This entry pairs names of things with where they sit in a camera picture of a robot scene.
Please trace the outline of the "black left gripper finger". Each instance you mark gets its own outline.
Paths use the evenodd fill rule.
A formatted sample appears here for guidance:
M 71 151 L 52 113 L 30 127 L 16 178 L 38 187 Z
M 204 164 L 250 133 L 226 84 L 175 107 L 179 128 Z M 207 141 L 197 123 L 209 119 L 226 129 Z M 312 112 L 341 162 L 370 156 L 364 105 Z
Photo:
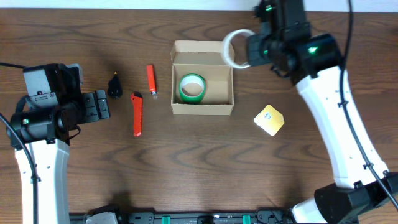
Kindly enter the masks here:
M 97 109 L 99 119 L 109 119 L 111 117 L 110 110 L 108 106 L 108 101 L 106 99 L 106 93 L 104 90 L 96 90 L 95 91 L 96 100 L 97 100 Z
M 82 100 L 85 106 L 82 123 L 93 123 L 100 120 L 98 112 L 98 100 L 94 92 L 82 94 Z

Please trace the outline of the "beige masking tape roll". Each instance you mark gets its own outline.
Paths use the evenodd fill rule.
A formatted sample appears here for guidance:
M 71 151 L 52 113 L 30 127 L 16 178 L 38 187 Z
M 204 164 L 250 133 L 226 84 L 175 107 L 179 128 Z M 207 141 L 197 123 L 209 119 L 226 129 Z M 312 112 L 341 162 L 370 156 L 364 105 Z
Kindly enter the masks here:
M 232 68 L 235 69 L 246 69 L 250 67 L 250 64 L 248 62 L 242 63 L 242 64 L 236 64 L 234 60 L 230 56 L 230 44 L 232 39 L 237 36 L 237 35 L 243 35 L 245 37 L 250 37 L 252 35 L 255 35 L 255 33 L 249 29 L 239 29 L 230 32 L 222 41 L 222 51 L 221 51 L 221 56 L 225 64 L 229 65 Z

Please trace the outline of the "orange stapler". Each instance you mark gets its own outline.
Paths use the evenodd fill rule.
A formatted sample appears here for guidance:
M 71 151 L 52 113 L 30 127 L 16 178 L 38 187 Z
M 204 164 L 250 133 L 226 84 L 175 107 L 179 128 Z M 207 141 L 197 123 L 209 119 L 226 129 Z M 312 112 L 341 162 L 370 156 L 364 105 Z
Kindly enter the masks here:
M 156 95 L 157 87 L 155 82 L 155 70 L 153 65 L 147 66 L 147 77 L 148 77 L 149 90 L 152 95 Z

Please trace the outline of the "yellow notepad with barcode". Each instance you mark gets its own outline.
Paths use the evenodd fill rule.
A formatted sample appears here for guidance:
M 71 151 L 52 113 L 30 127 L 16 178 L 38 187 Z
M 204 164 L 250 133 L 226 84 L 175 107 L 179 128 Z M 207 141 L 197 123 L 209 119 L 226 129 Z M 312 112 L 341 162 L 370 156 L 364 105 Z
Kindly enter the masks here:
M 271 105 L 267 105 L 254 118 L 254 122 L 270 136 L 275 136 L 285 123 L 284 116 Z

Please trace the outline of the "green tape roll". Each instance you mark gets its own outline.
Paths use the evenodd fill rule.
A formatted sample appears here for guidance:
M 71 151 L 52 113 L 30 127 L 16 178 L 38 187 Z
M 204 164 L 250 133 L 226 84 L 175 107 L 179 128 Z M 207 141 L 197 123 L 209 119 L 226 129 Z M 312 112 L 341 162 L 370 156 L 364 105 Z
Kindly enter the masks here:
M 198 104 L 205 96 L 205 79 L 195 73 L 186 74 L 181 78 L 178 84 L 178 91 L 184 103 Z

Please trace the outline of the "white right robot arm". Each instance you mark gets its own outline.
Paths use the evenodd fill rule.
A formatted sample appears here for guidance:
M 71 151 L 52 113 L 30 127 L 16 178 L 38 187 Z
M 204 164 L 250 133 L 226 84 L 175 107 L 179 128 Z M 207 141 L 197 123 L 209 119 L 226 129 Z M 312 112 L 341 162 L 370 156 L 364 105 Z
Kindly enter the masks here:
M 346 59 L 330 34 L 312 35 L 302 1 L 261 0 L 261 30 L 247 39 L 250 66 L 269 64 L 309 107 L 325 143 L 334 182 L 293 206 L 295 223 L 356 223 L 395 202 L 397 174 L 375 150 L 348 83 Z

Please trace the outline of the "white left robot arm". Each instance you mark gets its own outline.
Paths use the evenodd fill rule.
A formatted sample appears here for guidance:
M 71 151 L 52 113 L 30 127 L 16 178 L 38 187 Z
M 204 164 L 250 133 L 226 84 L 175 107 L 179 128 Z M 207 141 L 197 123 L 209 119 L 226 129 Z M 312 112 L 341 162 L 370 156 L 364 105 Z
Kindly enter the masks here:
M 24 223 L 69 223 L 67 163 L 70 131 L 110 117 L 106 93 L 82 93 L 78 64 L 22 69 L 27 95 L 6 131 L 19 166 Z

